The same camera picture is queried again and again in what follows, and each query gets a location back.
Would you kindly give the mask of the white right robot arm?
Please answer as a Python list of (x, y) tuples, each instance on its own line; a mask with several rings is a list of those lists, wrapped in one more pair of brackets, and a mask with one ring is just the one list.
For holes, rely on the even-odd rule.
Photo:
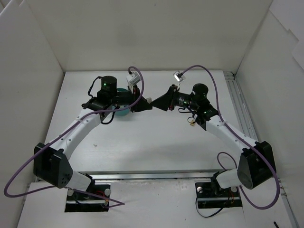
[(173, 110), (176, 106), (190, 109), (195, 123), (218, 137), (236, 155), (238, 165), (235, 169), (215, 174), (216, 180), (210, 184), (214, 195), (220, 196), (233, 186), (244, 186), (251, 190), (272, 178), (276, 168), (270, 144), (257, 142), (222, 120), (218, 110), (207, 99), (208, 91), (206, 85), (195, 84), (188, 95), (179, 92), (176, 85), (171, 85), (164, 95), (151, 104), (164, 111)]

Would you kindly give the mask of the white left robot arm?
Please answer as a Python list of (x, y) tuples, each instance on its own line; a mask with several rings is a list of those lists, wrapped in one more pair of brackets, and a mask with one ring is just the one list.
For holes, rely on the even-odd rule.
[(128, 89), (119, 92), (114, 76), (101, 76), (101, 88), (96, 96), (90, 95), (82, 104), (78, 117), (68, 126), (55, 142), (38, 143), (34, 149), (34, 174), (49, 184), (61, 189), (78, 190), (84, 199), (95, 194), (95, 181), (88, 174), (74, 171), (69, 160), (84, 138), (98, 125), (104, 123), (109, 114), (129, 109), (132, 112), (151, 110), (152, 106), (142, 96), (137, 83), (141, 76), (130, 72), (126, 77)]

